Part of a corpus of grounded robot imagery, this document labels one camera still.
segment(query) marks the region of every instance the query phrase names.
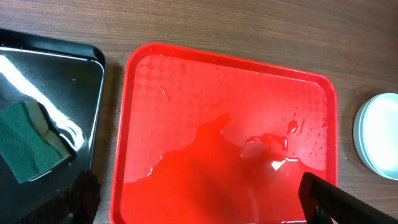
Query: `red liquid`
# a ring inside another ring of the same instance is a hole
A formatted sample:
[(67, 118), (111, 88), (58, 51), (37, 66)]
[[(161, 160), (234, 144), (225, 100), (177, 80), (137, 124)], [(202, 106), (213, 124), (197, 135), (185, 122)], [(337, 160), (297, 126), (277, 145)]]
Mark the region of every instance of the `red liquid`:
[(305, 171), (323, 177), (287, 150), (287, 138), (249, 138), (244, 146), (222, 135), (226, 114), (198, 128), (193, 142), (163, 154), (147, 177), (123, 185), (128, 223), (280, 223), (304, 220), (299, 184)]

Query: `water droplet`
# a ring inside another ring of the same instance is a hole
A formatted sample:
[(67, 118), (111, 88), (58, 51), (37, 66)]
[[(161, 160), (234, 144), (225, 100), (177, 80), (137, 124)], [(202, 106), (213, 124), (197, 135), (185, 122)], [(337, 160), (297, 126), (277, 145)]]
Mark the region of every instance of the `water droplet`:
[(327, 122), (324, 122), (324, 123), (322, 124), (321, 129), (324, 130), (324, 129), (326, 129), (326, 128), (328, 128), (328, 123), (327, 123)]
[(172, 100), (172, 97), (171, 97), (171, 96), (168, 96), (168, 95), (166, 94), (166, 90), (164, 89), (163, 86), (159, 85), (158, 87), (163, 91), (163, 95), (166, 97), (166, 100), (167, 100), (167, 101)]
[(282, 145), (282, 150), (287, 151), (287, 138), (281, 137), (280, 139), (277, 139), (277, 141)]
[(295, 133), (297, 131), (297, 128), (298, 128), (297, 121), (293, 120), (293, 121), (289, 122), (287, 124), (287, 132), (286, 132), (286, 134)]
[(303, 133), (304, 123), (305, 123), (305, 119), (303, 119), (303, 121), (301, 122), (300, 131), (297, 133), (297, 136), (299, 136)]

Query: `sponge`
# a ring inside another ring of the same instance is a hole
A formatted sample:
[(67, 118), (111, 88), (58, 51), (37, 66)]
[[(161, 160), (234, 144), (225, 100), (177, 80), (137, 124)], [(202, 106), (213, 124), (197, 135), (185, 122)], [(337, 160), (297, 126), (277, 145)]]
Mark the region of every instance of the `sponge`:
[(23, 183), (72, 157), (49, 129), (40, 105), (22, 101), (0, 111), (0, 154)]

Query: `table surface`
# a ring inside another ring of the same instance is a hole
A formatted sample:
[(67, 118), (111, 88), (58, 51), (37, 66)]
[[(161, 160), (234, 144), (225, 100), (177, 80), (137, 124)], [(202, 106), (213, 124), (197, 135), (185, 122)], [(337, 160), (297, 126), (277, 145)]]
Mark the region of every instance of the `table surface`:
[(398, 218), (398, 181), (366, 168), (352, 137), (364, 101), (398, 92), (398, 1), (4, 0), (0, 27), (93, 44), (108, 59), (93, 158), (103, 184), (96, 223), (109, 223), (126, 60), (153, 41), (326, 75), (338, 92), (340, 188)]

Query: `black object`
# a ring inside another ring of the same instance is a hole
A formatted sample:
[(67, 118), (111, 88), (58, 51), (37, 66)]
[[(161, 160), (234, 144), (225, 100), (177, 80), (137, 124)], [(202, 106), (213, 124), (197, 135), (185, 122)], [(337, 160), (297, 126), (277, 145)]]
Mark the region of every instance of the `black object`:
[(0, 110), (18, 101), (45, 106), (73, 159), (18, 184), (0, 155), (0, 223), (14, 223), (91, 168), (106, 60), (92, 45), (0, 29)]
[(306, 172), (301, 180), (298, 196), (308, 224), (333, 223), (398, 223), (395, 218)]
[(71, 187), (17, 223), (91, 224), (100, 205), (100, 189), (97, 176), (84, 171)]

